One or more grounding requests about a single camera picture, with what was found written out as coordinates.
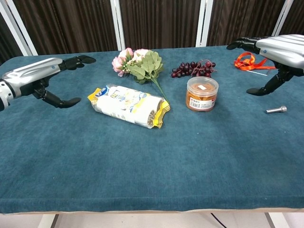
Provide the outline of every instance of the plastic wrap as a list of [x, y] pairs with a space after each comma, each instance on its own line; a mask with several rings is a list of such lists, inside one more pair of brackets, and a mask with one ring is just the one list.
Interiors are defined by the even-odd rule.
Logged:
[[158, 96], [123, 86], [106, 85], [88, 96], [95, 111], [147, 128], [162, 126], [168, 102]]

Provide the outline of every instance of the robotic hand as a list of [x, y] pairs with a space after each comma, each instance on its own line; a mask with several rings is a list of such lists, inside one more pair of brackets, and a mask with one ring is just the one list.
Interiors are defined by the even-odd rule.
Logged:
[[304, 76], [304, 36], [302, 35], [239, 38], [227, 46], [228, 50], [235, 48], [260, 54], [272, 60], [278, 69], [278, 73], [264, 87], [248, 89], [249, 94], [267, 95], [293, 76]]
[[48, 87], [48, 81], [60, 71], [75, 70], [84, 67], [84, 63], [90, 64], [95, 61], [89, 56], [77, 56], [66, 60], [48, 58], [5, 73], [0, 79], [0, 111], [9, 106], [10, 100], [30, 94], [56, 108], [69, 108], [76, 105], [81, 100], [80, 98], [62, 101], [45, 90]]

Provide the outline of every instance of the curtain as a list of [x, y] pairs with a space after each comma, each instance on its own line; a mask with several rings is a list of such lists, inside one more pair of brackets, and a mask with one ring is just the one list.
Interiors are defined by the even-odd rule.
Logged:
[[39, 55], [117, 50], [109, 0], [14, 0]]
[[271, 36], [284, 1], [214, 0], [207, 46], [227, 45], [239, 37]]
[[285, 22], [280, 31], [280, 35], [300, 34], [304, 35], [303, 15], [304, 7], [303, 0], [294, 0], [287, 14]]
[[194, 47], [200, 0], [120, 0], [126, 47]]
[[9, 27], [7, 26], [4, 18], [0, 14], [0, 65], [10, 58], [16, 56], [22, 56], [13, 35], [11, 34]]

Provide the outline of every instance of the table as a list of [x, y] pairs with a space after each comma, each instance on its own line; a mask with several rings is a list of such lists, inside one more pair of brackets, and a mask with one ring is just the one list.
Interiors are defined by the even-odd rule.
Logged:
[[[111, 65], [117, 51], [85, 53], [97, 62], [50, 80], [48, 90], [62, 99], [82, 98], [74, 107], [56, 109], [30, 95], [0, 112], [0, 213], [304, 207], [304, 78], [257, 97], [246, 90], [262, 87], [276, 70], [263, 76], [236, 69], [241, 49], [156, 51], [171, 104], [161, 129], [91, 107], [87, 96], [106, 84], [160, 95], [154, 84], [117, 76]], [[0, 74], [73, 56], [15, 57]], [[197, 113], [185, 105], [189, 77], [170, 74], [180, 62], [206, 58], [217, 63], [218, 98], [211, 112]], [[281, 105], [286, 113], [265, 113]]]

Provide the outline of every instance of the black robotic finger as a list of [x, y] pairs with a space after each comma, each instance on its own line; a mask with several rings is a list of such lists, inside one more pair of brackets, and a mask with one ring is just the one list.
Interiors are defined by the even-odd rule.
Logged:
[[78, 56], [78, 58], [80, 59], [80, 61], [82, 63], [86, 63], [86, 64], [91, 64], [91, 63], [96, 62], [96, 59], [94, 59], [94, 58], [92, 58], [90, 56], [84, 56], [84, 55], [82, 55], [82, 56]]
[[242, 48], [245, 51], [253, 52], [255, 54], [260, 53], [260, 49], [256, 47], [256, 42], [262, 38], [259, 37], [243, 37], [236, 39], [231, 44], [227, 46], [228, 50], [233, 50], [235, 48]]
[[76, 97], [68, 101], [62, 101], [56, 95], [52, 94], [49, 91], [46, 91], [45, 96], [42, 98], [42, 100], [56, 108], [70, 108], [80, 102], [81, 98]]
[[62, 61], [59, 64], [60, 70], [76, 70], [77, 68], [83, 68], [86, 64], [91, 64], [96, 62], [96, 59], [89, 57], [89, 56], [76, 56], [73, 58], [68, 58]]
[[78, 102], [81, 101], [81, 98], [78, 98], [78, 97], [73, 98], [68, 101], [62, 101], [56, 95], [45, 90], [45, 87], [42, 84], [36, 85], [33, 95], [37, 99], [42, 99], [43, 101], [47, 102], [48, 104], [50, 104], [56, 108], [69, 108], [69, 107], [76, 105]]
[[270, 94], [274, 92], [278, 87], [283, 85], [285, 82], [289, 81], [293, 76], [294, 74], [290, 73], [289, 71], [279, 69], [278, 73], [273, 76], [264, 87], [260, 89], [251, 88], [248, 89], [246, 92], [255, 96], [264, 96]]

